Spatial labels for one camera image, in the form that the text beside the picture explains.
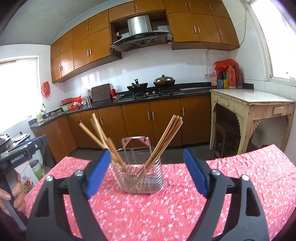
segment cabinet door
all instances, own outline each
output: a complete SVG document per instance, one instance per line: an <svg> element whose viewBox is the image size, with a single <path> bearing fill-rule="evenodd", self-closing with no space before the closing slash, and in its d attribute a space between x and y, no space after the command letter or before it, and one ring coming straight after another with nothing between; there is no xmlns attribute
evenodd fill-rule
<svg viewBox="0 0 296 241"><path fill-rule="evenodd" d="M83 39L73 45L74 69L90 63L89 49L89 38Z"/></svg>
<svg viewBox="0 0 296 241"><path fill-rule="evenodd" d="M62 52L60 54L60 59L62 76L65 76L74 70L73 46Z"/></svg>
<svg viewBox="0 0 296 241"><path fill-rule="evenodd" d="M147 136L155 146L149 102L125 104L121 109L128 137ZM141 145L131 142L131 146Z"/></svg>
<svg viewBox="0 0 296 241"><path fill-rule="evenodd" d="M133 2L127 2L108 9L109 22L136 14L136 8Z"/></svg>
<svg viewBox="0 0 296 241"><path fill-rule="evenodd" d="M50 46L50 60L53 60L54 58L56 58L61 53L60 43L61 43L61 39L59 38L56 42L54 42Z"/></svg>
<svg viewBox="0 0 296 241"><path fill-rule="evenodd" d="M111 40L110 40L109 28L103 29L89 36L88 38L89 38L91 62L111 55L110 53Z"/></svg>
<svg viewBox="0 0 296 241"><path fill-rule="evenodd" d="M94 130L94 128L92 127L91 125L91 122L89 121L89 119L91 118L92 114L95 113L96 114L96 117L98 118L99 115L98 115L98 111L97 110L88 110L88 111L83 111L83 112L80 112L80 115L81 115L81 120L82 120L82 123L95 135L96 135L96 132ZM88 142L89 142L89 147L91 148L101 148L98 144L96 144L92 138L90 138L89 136L87 136L87 139L88 139Z"/></svg>
<svg viewBox="0 0 296 241"><path fill-rule="evenodd" d="M91 147L88 135L79 127L82 122L80 113L67 115L67 119L77 147Z"/></svg>
<svg viewBox="0 0 296 241"><path fill-rule="evenodd" d="M163 0L163 2L167 13L190 12L188 4L185 0Z"/></svg>
<svg viewBox="0 0 296 241"><path fill-rule="evenodd" d="M183 145L210 141L211 96L181 98Z"/></svg>
<svg viewBox="0 0 296 241"><path fill-rule="evenodd" d="M187 0L187 3L192 13L212 15L208 2L204 0Z"/></svg>
<svg viewBox="0 0 296 241"><path fill-rule="evenodd" d="M57 125L59 128L60 136L62 137L62 142L67 151L66 156L69 155L72 151L74 151L77 146L75 140L73 138L72 132L70 130L68 120L66 116L61 117L57 120Z"/></svg>
<svg viewBox="0 0 296 241"><path fill-rule="evenodd" d="M73 46L73 29L65 33L61 38L61 53Z"/></svg>
<svg viewBox="0 0 296 241"><path fill-rule="evenodd" d="M152 114L152 124L155 143L157 144L167 128L173 115L181 116L180 99L156 100L150 101L150 110ZM182 145L181 128L170 142L170 146Z"/></svg>
<svg viewBox="0 0 296 241"><path fill-rule="evenodd" d="M108 10L100 12L89 19L89 35L109 27Z"/></svg>
<svg viewBox="0 0 296 241"><path fill-rule="evenodd" d="M163 0L136 0L134 1L136 13L165 10Z"/></svg>
<svg viewBox="0 0 296 241"><path fill-rule="evenodd" d="M219 32L212 15L192 14L201 42L221 43Z"/></svg>
<svg viewBox="0 0 296 241"><path fill-rule="evenodd" d="M234 29L232 21L228 18L214 16L218 31L220 33L221 42L223 44L230 44L239 46L237 33Z"/></svg>
<svg viewBox="0 0 296 241"><path fill-rule="evenodd" d="M52 152L56 162L59 162L67 155L67 152L60 137L57 121L51 122L42 127L42 130L49 138L48 146L50 151Z"/></svg>
<svg viewBox="0 0 296 241"><path fill-rule="evenodd" d="M116 148L122 148L121 140L127 137L121 107L112 106L98 109L99 123L107 137L110 137Z"/></svg>
<svg viewBox="0 0 296 241"><path fill-rule="evenodd" d="M213 16L224 17L224 18L230 19L229 14L228 14L222 1L206 0L206 2L208 3L208 6L209 6Z"/></svg>
<svg viewBox="0 0 296 241"><path fill-rule="evenodd" d="M197 32L195 32L195 22L191 13L170 13L168 20L173 34L173 41L193 42L199 41Z"/></svg>
<svg viewBox="0 0 296 241"><path fill-rule="evenodd" d="M85 20L73 28L73 44L89 36L89 20Z"/></svg>
<svg viewBox="0 0 296 241"><path fill-rule="evenodd" d="M50 65L52 71L52 82L55 82L62 77L60 56L53 59L50 62Z"/></svg>

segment black countertop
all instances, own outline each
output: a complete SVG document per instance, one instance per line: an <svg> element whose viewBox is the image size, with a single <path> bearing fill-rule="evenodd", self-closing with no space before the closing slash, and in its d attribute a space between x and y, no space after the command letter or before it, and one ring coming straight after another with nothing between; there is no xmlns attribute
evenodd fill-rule
<svg viewBox="0 0 296 241"><path fill-rule="evenodd" d="M138 102L145 102L145 101L174 99L174 98L197 96L197 95L209 95L210 89L211 89L210 87L188 88L188 89L179 90L178 93L168 95L168 96L153 96L153 97L147 97L144 99L130 99L130 100L126 100L126 99L129 99L132 96L125 95L119 99L109 99L109 100L98 101L98 102L84 105L84 106L82 106L78 109L75 109L75 110L69 110L69 111L63 112L63 113L59 114L58 116L47 119L44 122L32 124L30 127L33 128L33 127L44 126L50 122L57 120L58 118L60 118L62 116L70 115L70 114L77 113L77 112L87 111L87 110L95 110L95 109L100 109L100 108L105 108L105 107L110 107L110 106L115 106L115 105L131 104L131 103L138 103Z"/></svg>

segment bucket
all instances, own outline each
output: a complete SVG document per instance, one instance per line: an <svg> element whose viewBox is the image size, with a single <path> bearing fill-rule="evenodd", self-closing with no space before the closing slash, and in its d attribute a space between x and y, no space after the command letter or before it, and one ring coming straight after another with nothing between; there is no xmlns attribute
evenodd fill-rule
<svg viewBox="0 0 296 241"><path fill-rule="evenodd" d="M35 173L36 177L40 181L45 176L44 167L41 166L38 159L30 162L30 166L31 166L33 172Z"/></svg>

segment blue gripper pad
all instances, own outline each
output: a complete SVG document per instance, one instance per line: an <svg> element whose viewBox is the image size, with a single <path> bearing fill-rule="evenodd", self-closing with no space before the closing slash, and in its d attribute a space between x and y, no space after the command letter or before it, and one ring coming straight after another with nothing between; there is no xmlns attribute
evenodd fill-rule
<svg viewBox="0 0 296 241"><path fill-rule="evenodd" d="M196 186L197 191L205 198L207 198L210 193L210 167L205 161L194 158L194 156L187 148L184 150L183 160Z"/></svg>
<svg viewBox="0 0 296 241"><path fill-rule="evenodd" d="M87 199L98 192L110 162L111 153L108 149L105 149L97 161L91 161L84 169L87 179L85 191Z"/></svg>

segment metal screw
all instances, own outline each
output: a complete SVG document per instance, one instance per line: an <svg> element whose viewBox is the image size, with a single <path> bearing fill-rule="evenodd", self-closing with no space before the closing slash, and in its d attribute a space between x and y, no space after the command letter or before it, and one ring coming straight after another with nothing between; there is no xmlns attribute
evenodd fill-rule
<svg viewBox="0 0 296 241"><path fill-rule="evenodd" d="M245 174L242 175L242 179L245 180L245 181L250 180L250 178L247 175L245 175Z"/></svg>
<svg viewBox="0 0 296 241"><path fill-rule="evenodd" d="M212 170L212 174L215 176L219 176L221 174L221 172L217 169Z"/></svg>
<svg viewBox="0 0 296 241"><path fill-rule="evenodd" d="M80 177L83 175L83 171L82 170L77 170L75 173L74 173L75 176L77 177Z"/></svg>
<svg viewBox="0 0 296 241"><path fill-rule="evenodd" d="M48 182L51 182L53 179L54 179L53 176L47 176L45 180Z"/></svg>

